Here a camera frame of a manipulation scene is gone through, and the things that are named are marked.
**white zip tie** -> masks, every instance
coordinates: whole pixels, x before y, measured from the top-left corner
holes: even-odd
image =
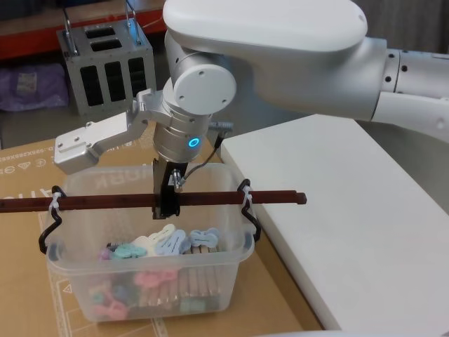
[[[250,211],[254,217],[254,219],[257,219],[257,216],[255,216],[254,208],[253,208],[253,196],[250,194],[250,191],[252,190],[249,186],[243,187],[243,193],[245,193],[245,197],[243,198],[242,207],[246,206],[246,202],[250,202]]]
[[[50,206],[48,206],[48,211],[51,212],[52,208],[55,208],[57,212],[59,212],[59,203],[58,198],[61,198],[62,193],[61,192],[55,192],[53,193],[53,200],[50,203]]]

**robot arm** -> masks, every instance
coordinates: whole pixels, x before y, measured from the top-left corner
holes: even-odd
[[[170,205],[187,164],[199,153],[212,114],[236,93],[226,56],[253,68],[267,102],[307,113],[396,124],[449,143],[449,56],[387,49],[366,38],[350,0],[168,0],[166,50],[171,79],[138,93],[123,114],[57,138],[55,163],[72,173],[95,165],[108,148],[140,137],[157,122],[154,192]]]

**white table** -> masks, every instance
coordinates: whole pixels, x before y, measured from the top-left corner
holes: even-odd
[[[256,211],[325,328],[449,331],[449,216],[358,124],[306,117],[221,156],[255,190],[306,192]]]

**black clip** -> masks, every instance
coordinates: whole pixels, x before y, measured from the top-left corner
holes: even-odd
[[[243,181],[239,185],[239,188],[237,188],[237,191],[245,193],[245,191],[243,191],[243,188],[245,186],[249,187],[250,184],[251,182],[249,179],[243,179]],[[260,235],[262,234],[262,226],[260,225],[259,220],[256,219],[250,212],[248,212],[248,209],[250,209],[250,201],[246,200],[245,206],[241,209],[241,213],[255,226],[255,234],[253,236],[254,242],[257,242],[259,241]]]
[[[64,191],[61,189],[61,187],[59,186],[53,186],[51,188],[51,192],[53,194],[55,194],[56,192],[59,192],[61,194],[61,198],[65,198],[67,195],[64,193]],[[47,238],[48,235],[50,235],[50,233],[52,231],[54,231],[56,228],[59,227],[59,225],[62,223],[62,219],[61,217],[58,215],[58,212],[56,211],[55,207],[52,207],[51,209],[51,217],[55,220],[54,223],[52,223],[50,226],[48,226],[42,233],[41,236],[39,237],[39,250],[43,253],[43,254],[47,254],[47,246],[45,245],[45,240]]]

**clear plastic container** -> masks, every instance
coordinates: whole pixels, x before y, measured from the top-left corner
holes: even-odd
[[[235,191],[238,185],[224,164],[209,164],[189,177],[184,191]],[[63,190],[72,196],[151,193],[152,167],[92,168],[69,176]],[[47,239],[48,268],[69,278],[84,315],[93,322],[224,310],[239,263],[254,250],[252,225],[239,205],[183,206],[179,217],[167,220],[153,220],[150,208],[64,211],[62,219]],[[108,243],[132,242],[168,223],[186,234],[217,228],[218,252],[99,260]],[[145,275],[159,283],[143,286],[137,280]]]

